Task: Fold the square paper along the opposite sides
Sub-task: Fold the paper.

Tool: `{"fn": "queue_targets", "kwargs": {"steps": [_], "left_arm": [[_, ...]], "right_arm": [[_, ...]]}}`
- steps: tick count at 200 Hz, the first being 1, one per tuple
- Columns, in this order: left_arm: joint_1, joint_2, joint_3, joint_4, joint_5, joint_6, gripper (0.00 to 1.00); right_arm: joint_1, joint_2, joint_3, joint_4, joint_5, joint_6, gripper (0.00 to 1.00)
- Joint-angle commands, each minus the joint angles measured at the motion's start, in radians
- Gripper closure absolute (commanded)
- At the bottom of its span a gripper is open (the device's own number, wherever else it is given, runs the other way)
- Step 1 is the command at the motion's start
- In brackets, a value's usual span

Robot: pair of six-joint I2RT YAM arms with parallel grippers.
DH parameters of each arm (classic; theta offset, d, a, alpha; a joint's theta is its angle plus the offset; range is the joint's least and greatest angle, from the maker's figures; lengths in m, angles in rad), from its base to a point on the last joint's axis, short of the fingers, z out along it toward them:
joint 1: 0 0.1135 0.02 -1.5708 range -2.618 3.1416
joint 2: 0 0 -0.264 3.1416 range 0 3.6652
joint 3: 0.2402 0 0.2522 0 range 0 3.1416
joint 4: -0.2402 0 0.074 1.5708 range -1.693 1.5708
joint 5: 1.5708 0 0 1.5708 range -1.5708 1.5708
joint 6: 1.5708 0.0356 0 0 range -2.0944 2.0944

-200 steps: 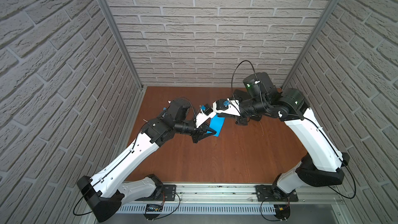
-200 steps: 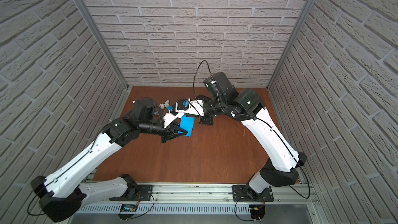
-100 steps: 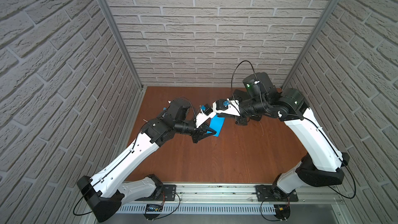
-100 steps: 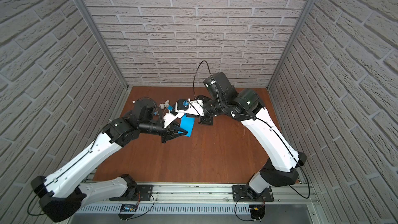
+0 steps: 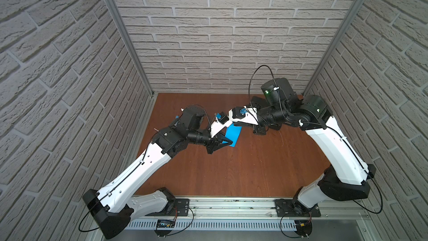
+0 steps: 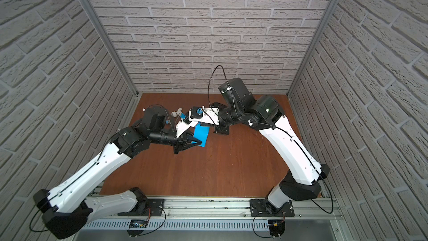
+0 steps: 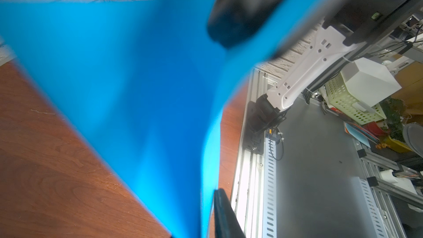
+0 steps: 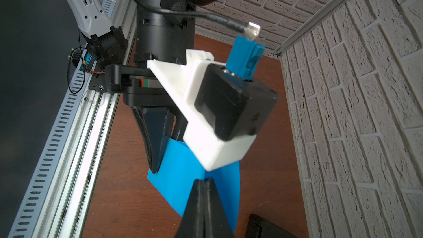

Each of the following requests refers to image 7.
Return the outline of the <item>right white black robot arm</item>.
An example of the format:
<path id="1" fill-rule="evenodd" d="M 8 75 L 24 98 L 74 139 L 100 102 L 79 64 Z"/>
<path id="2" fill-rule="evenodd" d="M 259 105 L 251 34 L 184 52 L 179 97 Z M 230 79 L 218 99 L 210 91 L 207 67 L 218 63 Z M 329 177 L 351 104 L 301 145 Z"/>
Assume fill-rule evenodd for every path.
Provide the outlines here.
<path id="1" fill-rule="evenodd" d="M 320 80 L 341 57 L 362 43 L 373 44 L 423 0 L 345 0 L 328 14 L 311 45 L 270 90 L 250 101 L 242 147 L 264 153 L 265 131 L 277 128 L 296 98 Z"/>

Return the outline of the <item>blue square paper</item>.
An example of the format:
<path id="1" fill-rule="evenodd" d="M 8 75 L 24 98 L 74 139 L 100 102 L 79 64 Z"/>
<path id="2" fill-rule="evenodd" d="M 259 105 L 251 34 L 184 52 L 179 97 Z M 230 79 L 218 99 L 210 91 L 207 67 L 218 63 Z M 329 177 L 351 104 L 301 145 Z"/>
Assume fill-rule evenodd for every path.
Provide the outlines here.
<path id="1" fill-rule="evenodd" d="M 286 0 L 231 51 L 215 1 L 1 1 L 19 68 L 176 238 L 208 235 L 225 103 L 323 0 Z"/>

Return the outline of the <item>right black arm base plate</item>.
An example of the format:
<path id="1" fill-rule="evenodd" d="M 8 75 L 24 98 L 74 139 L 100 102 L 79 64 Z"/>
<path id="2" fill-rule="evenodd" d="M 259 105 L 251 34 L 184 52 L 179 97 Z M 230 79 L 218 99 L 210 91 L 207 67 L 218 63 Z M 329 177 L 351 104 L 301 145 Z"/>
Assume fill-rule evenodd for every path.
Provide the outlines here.
<path id="1" fill-rule="evenodd" d="M 259 119 L 256 109 L 256 103 L 249 101 L 243 132 L 242 147 L 252 153 L 263 155 L 265 135 L 262 130 L 262 122 Z"/>

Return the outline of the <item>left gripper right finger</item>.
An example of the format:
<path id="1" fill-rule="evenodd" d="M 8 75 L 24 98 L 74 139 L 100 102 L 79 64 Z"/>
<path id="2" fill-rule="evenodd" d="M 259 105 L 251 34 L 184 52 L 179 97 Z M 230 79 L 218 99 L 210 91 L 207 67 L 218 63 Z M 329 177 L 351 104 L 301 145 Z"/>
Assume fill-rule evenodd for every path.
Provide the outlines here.
<path id="1" fill-rule="evenodd" d="M 299 39 L 322 17 L 337 11 L 347 0 L 216 0 L 210 13 L 207 32 L 224 48 L 250 39 L 271 17 L 283 24 L 293 22 L 286 32 L 288 43 Z"/>

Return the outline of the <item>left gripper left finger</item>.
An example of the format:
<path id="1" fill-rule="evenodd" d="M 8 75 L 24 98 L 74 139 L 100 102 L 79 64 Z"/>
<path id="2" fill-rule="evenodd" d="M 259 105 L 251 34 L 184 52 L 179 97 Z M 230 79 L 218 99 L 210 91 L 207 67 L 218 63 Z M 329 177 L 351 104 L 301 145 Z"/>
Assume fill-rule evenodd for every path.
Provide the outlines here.
<path id="1" fill-rule="evenodd" d="M 225 191 L 214 192 L 214 220 L 216 238 L 245 238 Z"/>

